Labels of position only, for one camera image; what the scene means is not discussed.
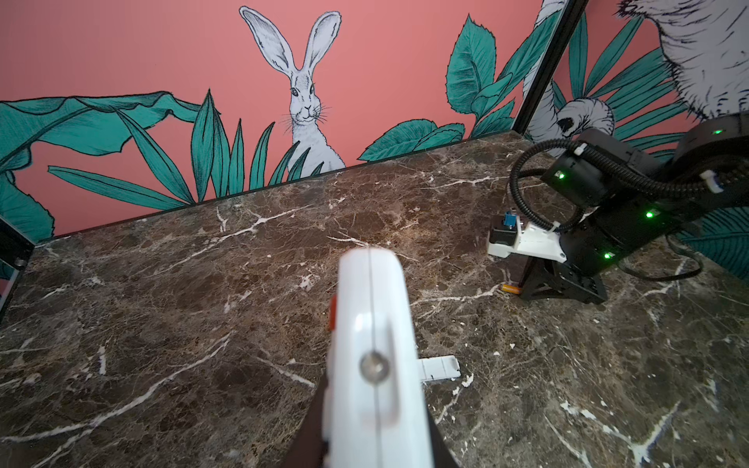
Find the rabbit ear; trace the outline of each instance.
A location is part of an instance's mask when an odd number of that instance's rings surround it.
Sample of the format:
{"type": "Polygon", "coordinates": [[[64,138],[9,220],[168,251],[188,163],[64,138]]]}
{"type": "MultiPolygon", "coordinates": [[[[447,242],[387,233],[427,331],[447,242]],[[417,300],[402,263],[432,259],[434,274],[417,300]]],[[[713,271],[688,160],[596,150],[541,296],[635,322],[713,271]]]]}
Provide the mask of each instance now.
{"type": "Polygon", "coordinates": [[[271,67],[291,78],[292,72],[296,70],[294,56],[278,28],[268,18],[248,7],[240,8],[239,14],[247,21],[265,60],[271,67]]]}
{"type": "Polygon", "coordinates": [[[341,14],[337,11],[323,13],[312,26],[307,43],[307,53],[304,57],[304,67],[311,73],[315,66],[322,60],[333,40],[341,28],[341,14]]]}

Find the blue object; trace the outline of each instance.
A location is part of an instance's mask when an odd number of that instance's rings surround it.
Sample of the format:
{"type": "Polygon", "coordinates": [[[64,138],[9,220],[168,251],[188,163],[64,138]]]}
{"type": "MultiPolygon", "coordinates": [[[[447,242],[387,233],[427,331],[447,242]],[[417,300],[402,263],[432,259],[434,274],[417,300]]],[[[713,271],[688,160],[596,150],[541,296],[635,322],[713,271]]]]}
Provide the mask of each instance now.
{"type": "Polygon", "coordinates": [[[512,211],[505,212],[505,220],[502,223],[508,228],[514,228],[515,226],[515,214],[512,211]]]}

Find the marble table surface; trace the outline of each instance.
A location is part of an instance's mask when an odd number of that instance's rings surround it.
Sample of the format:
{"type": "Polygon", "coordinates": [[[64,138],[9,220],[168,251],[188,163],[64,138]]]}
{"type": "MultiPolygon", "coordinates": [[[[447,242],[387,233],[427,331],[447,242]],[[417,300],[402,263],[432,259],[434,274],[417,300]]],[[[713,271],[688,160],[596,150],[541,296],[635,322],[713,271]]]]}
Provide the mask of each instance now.
{"type": "MultiPolygon", "coordinates": [[[[493,136],[37,248],[0,328],[0,467],[277,466],[324,371],[337,260],[363,245],[399,255],[419,355],[458,357],[462,378],[425,393],[463,467],[746,467],[747,285],[706,261],[670,284],[607,271],[600,306],[498,289],[524,259],[487,256],[485,235],[527,145],[493,136]]],[[[693,267],[662,241],[636,264],[693,267]]]]}

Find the white bracket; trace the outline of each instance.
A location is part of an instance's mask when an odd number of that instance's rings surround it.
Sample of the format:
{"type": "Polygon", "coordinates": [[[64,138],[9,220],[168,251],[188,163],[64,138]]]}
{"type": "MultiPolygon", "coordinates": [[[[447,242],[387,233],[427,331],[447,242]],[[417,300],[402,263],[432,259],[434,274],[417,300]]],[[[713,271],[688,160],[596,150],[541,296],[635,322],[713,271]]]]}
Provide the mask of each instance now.
{"type": "Polygon", "coordinates": [[[487,239],[487,253],[495,257],[507,258],[510,254],[528,255],[529,257],[546,258],[556,260],[563,264],[567,261],[562,247],[560,246],[560,235],[555,231],[546,231],[539,226],[528,223],[523,229],[520,218],[515,216],[515,225],[518,227],[518,234],[515,236],[515,242],[508,246],[502,243],[491,243],[487,239]]]}

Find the white plastic part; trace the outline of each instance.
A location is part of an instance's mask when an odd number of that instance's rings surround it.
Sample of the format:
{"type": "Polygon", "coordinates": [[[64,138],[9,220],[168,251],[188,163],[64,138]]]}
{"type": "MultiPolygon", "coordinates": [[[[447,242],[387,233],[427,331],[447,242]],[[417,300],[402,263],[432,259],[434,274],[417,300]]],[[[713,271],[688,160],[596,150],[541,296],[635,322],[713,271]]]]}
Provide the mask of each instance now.
{"type": "Polygon", "coordinates": [[[419,359],[419,379],[422,382],[456,379],[461,376],[458,358],[449,356],[423,357],[419,359]]]}
{"type": "Polygon", "coordinates": [[[528,226],[523,229],[518,216],[515,217],[515,225],[518,227],[515,243],[507,246],[505,244],[487,242],[486,251],[489,255],[507,258],[510,254],[520,254],[528,255],[529,257],[556,260],[561,264],[567,260],[567,256],[560,246],[559,233],[546,231],[532,222],[529,222],[528,226]]]}
{"type": "Polygon", "coordinates": [[[372,247],[344,254],[336,301],[324,410],[327,466],[433,468],[416,339],[395,254],[372,247]],[[360,370],[372,351],[389,366],[376,385],[360,370]]]}
{"type": "Polygon", "coordinates": [[[718,179],[716,179],[717,176],[718,175],[715,174],[711,169],[708,169],[707,171],[704,171],[702,174],[700,174],[700,177],[704,179],[707,187],[710,189],[710,192],[723,192],[723,187],[718,185],[718,179]]]}
{"type": "Polygon", "coordinates": [[[580,145],[577,148],[575,148],[574,151],[572,151],[572,152],[575,154],[575,156],[580,156],[583,153],[583,151],[585,151],[585,148],[587,148],[587,147],[588,147],[588,144],[587,143],[583,143],[582,145],[580,145]]]}

